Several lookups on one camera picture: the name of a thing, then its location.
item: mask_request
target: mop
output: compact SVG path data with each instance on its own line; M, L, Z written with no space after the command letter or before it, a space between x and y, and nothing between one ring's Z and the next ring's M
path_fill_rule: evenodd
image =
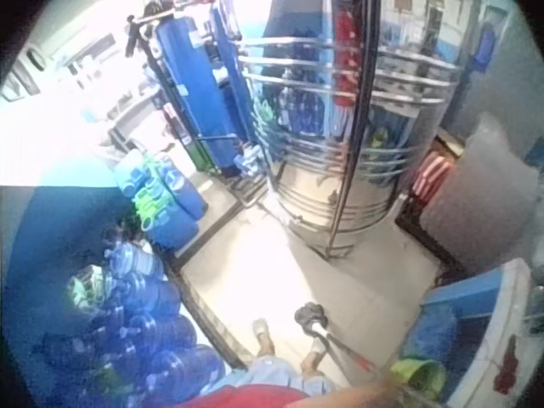
M362 370L374 374L377 378L386 376L386 374L380 371L374 363L338 340L326 329L329 325L329 320L325 315L323 306L320 304L312 302L306 303L302 308L295 312L295 321L303 328L304 333L311 337L319 337L327 348L330 348L330 343L333 343L346 353ZM403 393L421 403L422 406L431 408L443 407L441 404L426 399L413 388L400 385L400 389Z

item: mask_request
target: stack of water bottles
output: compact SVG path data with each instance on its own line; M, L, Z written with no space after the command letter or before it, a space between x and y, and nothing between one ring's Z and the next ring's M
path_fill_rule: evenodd
M179 289L162 261L131 242L105 251L70 279L76 307L92 319L78 336L47 333L36 346L59 384L53 406L173 405L196 397L224 373L224 362L179 313Z
M131 150L114 171L121 192L133 200L150 241L179 249L198 233L207 203L166 154L152 158Z

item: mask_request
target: stainless steel water tank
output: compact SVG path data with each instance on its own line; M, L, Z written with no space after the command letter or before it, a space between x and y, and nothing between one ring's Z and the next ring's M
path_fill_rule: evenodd
M428 150L479 0L224 0L221 12L274 198L310 246L345 255Z

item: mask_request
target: person's leg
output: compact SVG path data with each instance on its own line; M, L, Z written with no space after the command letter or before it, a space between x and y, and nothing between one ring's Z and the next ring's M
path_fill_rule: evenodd
M274 342L270 338L269 325L265 319L258 319L253 322L253 334L255 334L258 344L261 347L257 357L275 355Z
M326 345L320 338L316 337L312 342L312 348L308 355L300 363L300 369L303 372L303 379L308 380L312 377L324 377L325 375L317 368L326 354Z

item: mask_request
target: tiled floor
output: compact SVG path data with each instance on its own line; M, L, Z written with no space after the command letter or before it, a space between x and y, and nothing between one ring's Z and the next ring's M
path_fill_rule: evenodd
M183 273L254 354L258 345L251 323L264 317L276 353L298 367L311 339L293 316L313 301L326 309L331 332L378 366L386 366L416 318L437 269L438 263L391 219L369 230L348 258L328 263L275 218L253 207L223 227ZM320 369L340 386L371 377L336 349Z

